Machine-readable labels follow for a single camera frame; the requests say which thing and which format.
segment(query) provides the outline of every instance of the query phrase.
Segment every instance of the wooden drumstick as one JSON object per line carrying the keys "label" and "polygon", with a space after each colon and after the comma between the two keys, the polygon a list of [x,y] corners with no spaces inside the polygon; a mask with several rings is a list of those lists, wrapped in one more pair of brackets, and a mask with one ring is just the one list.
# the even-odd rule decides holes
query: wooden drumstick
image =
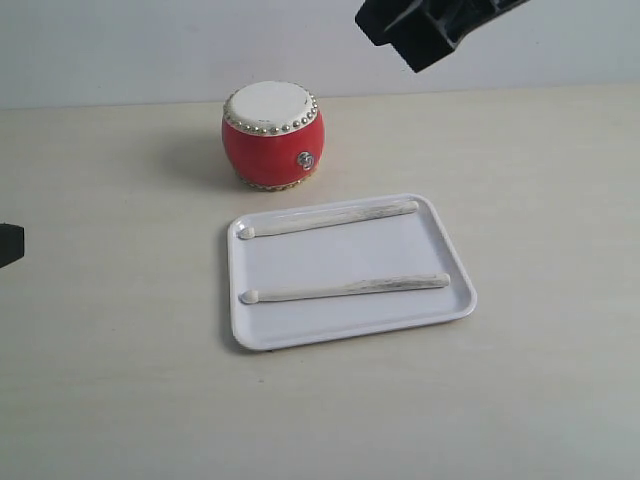
{"label": "wooden drumstick", "polygon": [[342,297],[346,295],[362,295],[368,293],[401,292],[408,290],[424,290],[449,286],[451,278],[446,273],[432,275],[412,275],[391,277],[377,280],[362,280],[337,287],[285,289],[280,291],[247,290],[240,295],[240,301],[246,305],[260,302],[287,302],[311,298]]}
{"label": "wooden drumstick", "polygon": [[383,205],[379,207],[366,207],[346,212],[328,212],[316,215],[301,215],[291,219],[281,220],[273,225],[260,227],[246,227],[238,232],[238,238],[250,240],[255,237],[267,237],[281,235],[284,233],[302,232],[314,228],[333,227],[346,223],[364,222],[366,220],[376,220],[378,218],[393,217],[396,215],[406,215],[415,213],[418,210],[418,202],[407,201]]}

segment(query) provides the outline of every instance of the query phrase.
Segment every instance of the drumhead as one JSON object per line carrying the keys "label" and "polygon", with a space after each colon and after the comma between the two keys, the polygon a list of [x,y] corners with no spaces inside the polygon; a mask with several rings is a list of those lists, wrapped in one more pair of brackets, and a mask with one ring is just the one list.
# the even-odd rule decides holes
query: drumhead
{"label": "drumhead", "polygon": [[250,133],[291,133],[308,125],[317,113],[315,98],[307,90],[274,81],[238,90],[225,107],[229,123]]}

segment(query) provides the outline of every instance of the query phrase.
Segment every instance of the beige tabletop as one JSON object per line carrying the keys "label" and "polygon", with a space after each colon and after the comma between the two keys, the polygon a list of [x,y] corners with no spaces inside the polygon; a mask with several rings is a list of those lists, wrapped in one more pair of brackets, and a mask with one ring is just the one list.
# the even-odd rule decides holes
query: beige tabletop
{"label": "beige tabletop", "polygon": [[[640,472],[640,86],[321,99],[318,173],[239,183],[221,104],[0,112],[0,478],[631,479]],[[236,217],[433,201],[457,322],[251,354]]]}

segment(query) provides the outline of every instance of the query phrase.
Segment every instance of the white tray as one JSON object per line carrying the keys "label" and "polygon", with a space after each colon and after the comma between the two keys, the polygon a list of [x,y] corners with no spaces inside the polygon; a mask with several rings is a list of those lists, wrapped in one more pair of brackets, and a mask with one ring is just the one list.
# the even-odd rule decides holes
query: white tray
{"label": "white tray", "polygon": [[[246,227],[319,212],[416,201],[416,213],[296,233],[238,238]],[[476,292],[431,203],[403,194],[245,215],[228,231],[231,324],[252,350],[448,322],[469,315]],[[449,287],[245,305],[246,290],[315,288],[364,279],[446,272]]]}

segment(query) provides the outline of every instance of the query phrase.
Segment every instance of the drum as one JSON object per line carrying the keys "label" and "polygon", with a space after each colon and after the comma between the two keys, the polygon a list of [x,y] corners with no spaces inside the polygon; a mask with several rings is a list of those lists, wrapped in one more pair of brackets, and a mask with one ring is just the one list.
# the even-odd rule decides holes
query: drum
{"label": "drum", "polygon": [[238,176],[251,186],[284,190],[309,177],[324,148],[316,98],[288,82],[260,82],[224,105],[224,148]]}

